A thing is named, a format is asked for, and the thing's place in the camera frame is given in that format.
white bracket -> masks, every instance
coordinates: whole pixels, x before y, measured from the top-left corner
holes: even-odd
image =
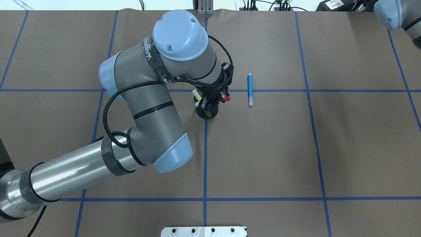
[[[213,15],[213,0],[199,0],[197,11],[199,15]]]
[[[161,237],[247,237],[247,227],[165,227]]]

blue joint cap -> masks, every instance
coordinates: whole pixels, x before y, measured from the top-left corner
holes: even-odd
[[[379,0],[374,4],[374,13],[388,30],[396,30],[402,26],[400,0]]]
[[[174,61],[199,57],[209,43],[208,34],[198,19],[185,10],[165,13],[155,23],[152,38],[157,50]]]
[[[165,173],[189,162],[192,156],[192,145],[186,132],[154,162],[153,167],[158,173]]]
[[[107,90],[108,95],[112,96],[117,92],[117,86],[115,85],[114,78],[114,67],[117,56],[121,53],[118,52],[114,56],[110,57],[99,66],[98,76],[99,81],[101,82],[102,87]],[[116,100],[124,100],[124,98],[119,95]]]

robotic arm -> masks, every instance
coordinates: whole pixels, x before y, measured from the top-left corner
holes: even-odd
[[[374,12],[388,30],[402,27],[415,46],[421,48],[421,1],[379,0]]]
[[[0,222],[25,218],[41,206],[142,166],[152,164],[164,173],[187,163],[193,151],[166,85],[196,85],[196,112],[211,119],[229,95],[233,66],[228,57],[231,64],[220,63],[194,15],[165,13],[152,36],[99,68],[101,84],[112,95],[106,108],[114,99],[126,100],[135,127],[110,132],[104,110],[107,136],[102,140],[27,170],[14,169],[0,140]]]

blue marker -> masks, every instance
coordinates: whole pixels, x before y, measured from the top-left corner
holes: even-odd
[[[253,106],[253,76],[248,74],[247,77],[247,83],[248,83],[248,105]]]

